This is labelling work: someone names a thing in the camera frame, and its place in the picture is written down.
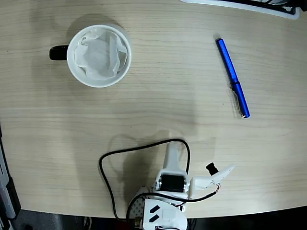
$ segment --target blue pen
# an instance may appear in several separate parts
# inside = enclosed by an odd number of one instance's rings
[[[216,40],[216,44],[219,48],[222,59],[224,61],[224,64],[225,64],[225,67],[226,67],[226,70],[227,70],[227,73],[230,79],[232,90],[236,94],[241,116],[243,118],[248,118],[250,116],[249,111],[248,111],[248,104],[245,101],[243,90],[241,88],[240,82],[236,75],[234,65],[231,62],[231,59],[227,51],[226,45],[224,43],[224,40],[219,38]]]

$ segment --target silver pen clip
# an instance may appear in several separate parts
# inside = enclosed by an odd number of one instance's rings
[[[241,114],[241,117],[245,117],[245,116],[243,116],[243,114],[242,114],[242,112],[241,112],[241,108],[240,108],[240,105],[239,105],[239,99],[238,99],[238,95],[236,94],[236,92],[234,91],[234,89],[233,88],[231,88],[231,90],[232,90],[232,92],[234,93],[234,95],[235,95],[235,99],[236,99],[236,105],[237,105],[237,108],[238,108],[238,111],[239,111],[239,113]]]

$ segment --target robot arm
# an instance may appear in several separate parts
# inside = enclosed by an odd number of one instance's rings
[[[190,181],[187,173],[179,167],[176,144],[170,142],[166,149],[164,167],[159,171],[151,192],[191,199],[196,190],[205,189],[212,184],[219,185],[234,167],[230,165],[219,172],[211,163],[207,166],[211,176],[197,176]],[[188,222],[184,211],[183,202],[158,196],[150,197],[144,202],[141,226],[144,230],[186,230]]]

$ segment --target floor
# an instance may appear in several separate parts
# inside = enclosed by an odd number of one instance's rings
[[[306,207],[234,217],[199,218],[194,230],[272,230],[287,226],[306,229]],[[21,210],[13,221],[15,230],[89,230],[90,219]],[[114,219],[91,218],[91,230],[126,230],[125,223]]]

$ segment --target wooden table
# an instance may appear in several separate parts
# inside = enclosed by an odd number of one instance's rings
[[[0,15],[0,121],[24,209],[113,217],[99,157],[170,137],[189,142],[191,176],[209,175],[212,161],[236,164],[218,195],[187,206],[188,217],[307,205],[307,14],[291,21],[178,0],[5,0]],[[119,83],[90,88],[49,60],[52,46],[109,22],[133,43]],[[249,119],[238,117],[217,36]],[[106,160],[120,216],[154,182],[164,154],[161,146]]]

